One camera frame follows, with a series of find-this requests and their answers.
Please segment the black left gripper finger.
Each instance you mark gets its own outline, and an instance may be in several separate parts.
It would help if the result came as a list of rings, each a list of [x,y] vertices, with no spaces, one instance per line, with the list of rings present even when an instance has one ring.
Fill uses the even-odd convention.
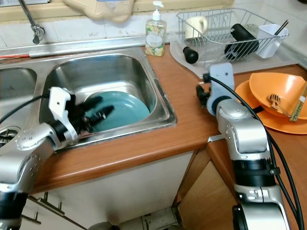
[[[94,113],[94,126],[98,125],[102,121],[105,121],[114,110],[115,110],[114,107],[103,107],[97,110]]]
[[[102,101],[103,98],[101,96],[92,96],[83,102],[83,110],[84,111],[92,110]]]

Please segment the orange square bowl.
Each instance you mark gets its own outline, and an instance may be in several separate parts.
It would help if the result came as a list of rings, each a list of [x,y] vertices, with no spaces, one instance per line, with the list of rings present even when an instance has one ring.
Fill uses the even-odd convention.
[[[285,117],[283,113],[270,107],[268,101],[270,94],[276,94],[281,98],[281,107],[290,115],[303,92],[305,79],[299,75],[281,74],[276,72],[259,72],[251,74],[248,81],[249,88],[254,98],[269,114],[276,117]]]

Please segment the teal round plate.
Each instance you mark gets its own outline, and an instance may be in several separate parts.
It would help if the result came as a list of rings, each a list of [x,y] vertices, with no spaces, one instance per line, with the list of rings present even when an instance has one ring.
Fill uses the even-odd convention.
[[[93,126],[90,133],[131,125],[132,123],[144,120],[151,113],[143,101],[127,92],[97,92],[88,97],[88,99],[98,96],[103,100],[92,110],[88,110],[86,116],[92,116],[97,110],[110,105],[114,107],[114,110],[110,112],[105,120]]]

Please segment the stainless steel double sink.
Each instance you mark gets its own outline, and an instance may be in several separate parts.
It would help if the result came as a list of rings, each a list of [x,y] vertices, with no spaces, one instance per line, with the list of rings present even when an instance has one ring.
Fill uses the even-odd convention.
[[[101,132],[79,135],[64,147],[79,148],[126,135],[149,132],[177,124],[175,110],[141,48],[47,57],[3,64],[1,76],[0,129],[21,131],[8,144],[19,142],[20,134],[40,123],[52,121],[48,98],[42,95],[52,86],[65,88],[77,104],[97,92],[127,92],[140,99],[151,112],[144,120]]]

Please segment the grey drain tray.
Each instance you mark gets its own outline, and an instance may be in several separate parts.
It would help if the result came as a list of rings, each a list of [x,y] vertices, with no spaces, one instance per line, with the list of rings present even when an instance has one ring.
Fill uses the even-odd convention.
[[[194,64],[187,63],[186,57],[183,53],[185,47],[190,47],[198,53],[198,60]],[[219,47],[213,45],[206,45],[204,43],[194,45],[185,44],[184,41],[172,37],[170,40],[170,48],[167,51],[179,63],[188,68],[191,72],[202,78],[202,74],[209,72],[209,66],[216,63],[231,63],[233,65],[233,72],[241,74],[244,72],[257,71],[261,69],[271,69],[283,67],[290,64],[300,64],[307,68],[307,56],[298,53],[291,47],[282,44],[276,53],[269,58],[261,58],[252,53],[243,59],[230,61],[225,58],[224,45]]]

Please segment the cream mug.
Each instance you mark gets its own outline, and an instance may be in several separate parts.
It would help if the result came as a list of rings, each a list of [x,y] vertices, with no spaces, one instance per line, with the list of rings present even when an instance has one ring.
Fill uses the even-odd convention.
[[[190,17],[184,24],[185,39],[197,39],[206,34],[208,30],[208,20],[206,17]]]

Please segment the floral soap pump bottle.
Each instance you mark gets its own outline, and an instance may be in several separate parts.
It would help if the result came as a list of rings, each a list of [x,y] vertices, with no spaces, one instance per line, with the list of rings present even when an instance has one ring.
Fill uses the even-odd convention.
[[[154,0],[152,4],[156,9],[145,23],[145,54],[162,57],[165,54],[167,22],[162,20],[159,9],[164,6],[160,0]]]

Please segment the white cabinet door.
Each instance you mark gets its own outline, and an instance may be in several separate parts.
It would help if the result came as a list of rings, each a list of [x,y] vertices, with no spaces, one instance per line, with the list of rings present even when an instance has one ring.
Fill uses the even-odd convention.
[[[21,230],[83,230],[109,222],[121,230],[162,230],[177,223],[172,209],[192,151],[116,172],[48,193],[63,204],[65,217],[37,226],[22,221]]]

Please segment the metal sink drain strainer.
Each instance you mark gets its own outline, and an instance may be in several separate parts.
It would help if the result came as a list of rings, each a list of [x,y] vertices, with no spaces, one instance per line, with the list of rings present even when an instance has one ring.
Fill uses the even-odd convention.
[[[0,147],[9,143],[21,129],[17,126],[8,126],[0,130]]]

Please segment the white plastic cutlery holder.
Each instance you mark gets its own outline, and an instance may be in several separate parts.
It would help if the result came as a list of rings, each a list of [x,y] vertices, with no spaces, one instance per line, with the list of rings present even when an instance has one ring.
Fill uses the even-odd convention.
[[[261,58],[270,58],[282,41],[289,35],[289,29],[284,28],[280,33],[276,34],[281,25],[266,24],[259,26],[257,39],[259,41],[259,49],[257,55]]]

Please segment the beige wooden chopstick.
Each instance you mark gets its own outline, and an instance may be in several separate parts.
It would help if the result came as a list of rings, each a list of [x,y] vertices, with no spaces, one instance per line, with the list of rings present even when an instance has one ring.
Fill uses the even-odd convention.
[[[292,112],[292,115],[289,118],[289,121],[296,122],[299,119],[302,107],[305,103],[305,100],[307,100],[307,81],[305,82],[305,85],[303,86],[303,89],[301,90],[301,94],[299,95],[296,105],[294,107],[294,110]]]

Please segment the beige cloth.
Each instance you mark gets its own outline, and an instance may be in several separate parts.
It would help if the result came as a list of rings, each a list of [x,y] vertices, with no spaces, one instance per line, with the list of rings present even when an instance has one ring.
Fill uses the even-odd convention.
[[[132,14],[135,0],[119,0],[115,7],[99,0],[63,0],[64,4],[84,13],[94,21],[125,23]]]

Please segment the chrome faucet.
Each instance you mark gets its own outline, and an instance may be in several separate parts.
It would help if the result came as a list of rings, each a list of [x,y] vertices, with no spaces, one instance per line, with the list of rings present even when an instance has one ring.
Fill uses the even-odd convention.
[[[34,37],[33,37],[33,43],[38,45],[40,44],[41,40],[43,39],[46,31],[45,29],[40,26],[40,24],[37,24],[31,14],[31,12],[28,9],[28,5],[26,4],[25,0],[18,0],[20,6],[22,7],[29,23],[31,24],[31,29],[34,33]]]

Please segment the brown wooden cabinet door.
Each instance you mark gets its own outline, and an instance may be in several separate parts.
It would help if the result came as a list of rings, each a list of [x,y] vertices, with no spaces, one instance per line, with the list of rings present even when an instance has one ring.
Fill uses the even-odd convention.
[[[234,230],[236,201],[212,162],[209,162],[178,205],[187,230]]]

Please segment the beige window frame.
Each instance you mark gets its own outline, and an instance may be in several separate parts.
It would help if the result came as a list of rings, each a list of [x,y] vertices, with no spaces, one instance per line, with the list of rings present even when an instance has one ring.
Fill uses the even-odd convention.
[[[153,0],[136,0],[133,12],[151,12],[155,9]],[[208,9],[232,6],[235,0],[161,0],[165,10]],[[28,5],[33,19],[77,17],[86,14],[74,7],[68,6],[63,0],[51,0],[46,4]],[[0,22],[26,20],[27,17],[21,6],[0,7]]]

